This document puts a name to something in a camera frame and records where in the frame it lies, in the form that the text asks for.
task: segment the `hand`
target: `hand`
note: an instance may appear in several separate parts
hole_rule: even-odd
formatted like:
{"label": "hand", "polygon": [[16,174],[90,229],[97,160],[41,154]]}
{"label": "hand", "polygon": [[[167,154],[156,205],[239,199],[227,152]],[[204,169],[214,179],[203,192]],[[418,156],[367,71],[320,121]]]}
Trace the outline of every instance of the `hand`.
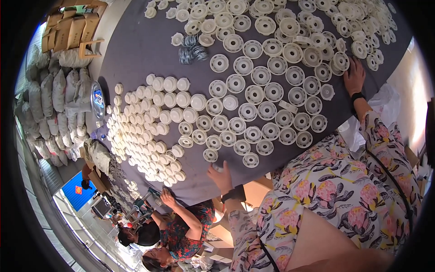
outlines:
{"label": "hand", "polygon": [[216,171],[213,168],[213,165],[210,164],[207,170],[207,176],[216,183],[217,187],[221,190],[222,195],[228,193],[234,188],[227,161],[224,161],[224,169],[222,172]]}
{"label": "hand", "polygon": [[177,203],[176,203],[174,197],[171,195],[171,192],[169,192],[168,189],[166,189],[166,188],[163,188],[162,194],[160,195],[160,199],[163,201],[164,204],[166,204],[166,206],[168,206],[172,209],[175,206],[177,206]]}
{"label": "hand", "polygon": [[351,72],[345,71],[343,79],[345,81],[346,90],[352,97],[355,93],[360,93],[365,79],[365,70],[361,61],[356,57],[349,58]]}

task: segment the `wooden stool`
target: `wooden stool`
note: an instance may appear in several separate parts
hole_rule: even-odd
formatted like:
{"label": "wooden stool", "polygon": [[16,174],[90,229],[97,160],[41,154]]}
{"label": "wooden stool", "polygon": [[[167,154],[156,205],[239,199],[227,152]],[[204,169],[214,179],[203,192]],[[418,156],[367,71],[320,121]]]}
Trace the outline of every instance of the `wooden stool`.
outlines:
{"label": "wooden stool", "polygon": [[79,46],[79,58],[80,59],[87,59],[87,58],[90,58],[90,57],[101,57],[101,55],[97,55],[97,54],[89,54],[89,55],[86,55],[86,46],[88,45],[88,44],[96,44],[96,43],[100,43],[100,42],[103,42],[104,40],[92,40],[92,41],[87,41],[87,42],[84,42],[84,43],[80,43],[80,46]]}

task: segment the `floor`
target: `floor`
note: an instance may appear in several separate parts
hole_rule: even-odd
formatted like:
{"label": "floor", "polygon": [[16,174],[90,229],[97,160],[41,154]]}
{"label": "floor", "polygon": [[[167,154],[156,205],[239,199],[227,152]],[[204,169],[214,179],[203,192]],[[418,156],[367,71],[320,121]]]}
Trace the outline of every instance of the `floor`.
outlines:
{"label": "floor", "polygon": [[[107,45],[130,1],[116,0],[106,9],[101,18],[94,38],[105,41],[93,50],[103,57],[94,59],[89,65],[89,72],[93,79],[97,79],[100,74]],[[434,91],[424,57],[414,39],[387,82],[397,90],[401,98],[397,123],[401,129],[402,138],[417,154],[425,143],[426,101],[434,96]]]}

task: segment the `metal tray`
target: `metal tray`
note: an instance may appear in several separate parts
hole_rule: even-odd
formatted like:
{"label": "metal tray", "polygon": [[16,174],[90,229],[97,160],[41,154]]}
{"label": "metal tray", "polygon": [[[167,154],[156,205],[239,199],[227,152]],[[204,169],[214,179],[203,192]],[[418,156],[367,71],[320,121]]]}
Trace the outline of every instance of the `metal tray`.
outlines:
{"label": "metal tray", "polygon": [[96,80],[90,87],[90,105],[97,119],[102,121],[106,114],[106,101],[101,86]]}

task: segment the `floral shirt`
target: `floral shirt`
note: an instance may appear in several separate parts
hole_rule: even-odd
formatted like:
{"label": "floral shirt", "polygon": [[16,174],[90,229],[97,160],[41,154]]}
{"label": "floral shirt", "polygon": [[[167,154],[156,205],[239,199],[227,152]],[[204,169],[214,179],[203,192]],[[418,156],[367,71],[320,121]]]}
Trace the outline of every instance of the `floral shirt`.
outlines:
{"label": "floral shirt", "polygon": [[186,208],[202,224],[201,239],[192,240],[186,237],[189,226],[184,220],[176,215],[174,220],[166,225],[166,229],[160,231],[161,244],[168,247],[175,261],[189,259],[198,252],[210,230],[214,219],[214,205],[212,200],[207,200],[199,204]]}
{"label": "floral shirt", "polygon": [[[360,132],[368,150],[399,183],[416,222],[421,197],[398,127],[395,123],[392,127],[389,132],[379,115],[369,111]],[[276,169],[272,181],[274,190],[259,209],[230,214],[232,271],[258,271],[268,266],[265,270],[273,270],[260,239],[283,271],[297,242],[304,207],[336,226],[359,248],[397,253],[409,236],[405,204],[394,183],[368,154],[355,160],[338,132]]]}

